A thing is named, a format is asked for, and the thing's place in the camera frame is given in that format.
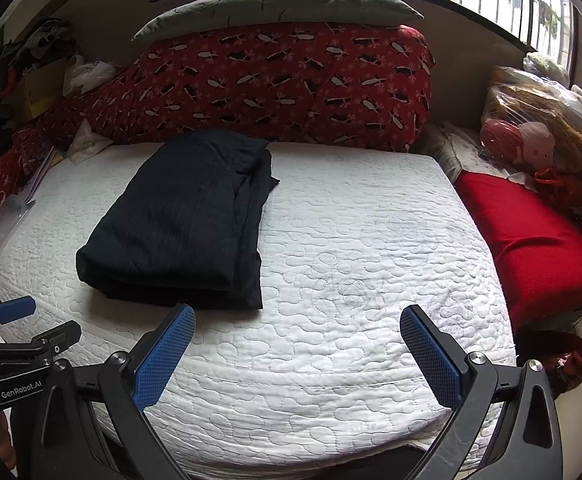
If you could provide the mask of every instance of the blue handle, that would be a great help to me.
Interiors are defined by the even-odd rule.
[[[158,402],[195,330],[196,316],[185,306],[149,350],[136,370],[133,401],[139,410]]]
[[[34,312],[36,312],[36,300],[31,296],[4,301],[0,303],[0,324],[11,323],[16,319],[30,316]]]
[[[462,402],[462,376],[410,306],[402,311],[400,332],[437,402],[455,410]]]

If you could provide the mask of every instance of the black folded trousers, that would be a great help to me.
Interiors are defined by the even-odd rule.
[[[267,144],[219,129],[172,137],[78,251],[78,277],[119,300],[262,308],[258,229],[277,183]]]

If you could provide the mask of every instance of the bed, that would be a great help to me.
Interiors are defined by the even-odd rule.
[[[0,257],[0,300],[31,294],[26,340],[69,319],[75,364],[128,349],[164,308],[108,300],[78,280],[76,250],[156,143],[111,146],[52,168]],[[484,239],[427,156],[272,143],[260,223],[263,310],[196,313],[196,336],[149,420],[204,479],[299,479],[335,463],[433,441],[440,407],[401,339],[418,303],[467,351],[513,364],[506,304]],[[107,419],[99,413],[105,427]],[[466,466],[494,430],[490,413]]]

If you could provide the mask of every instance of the red blanket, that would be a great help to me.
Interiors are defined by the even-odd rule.
[[[119,144],[222,126],[269,140],[405,152],[431,99],[433,56],[409,27],[275,23],[154,43],[113,81],[14,135],[0,204],[82,120]]]

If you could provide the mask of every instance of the red fabric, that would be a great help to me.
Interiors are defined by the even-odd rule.
[[[0,203],[86,118],[119,144],[220,126],[252,137],[405,152],[431,99],[433,56],[410,27],[275,23],[159,41],[107,85],[14,135]]]
[[[455,189],[493,255],[513,329],[582,307],[582,235],[541,197],[463,171]]]

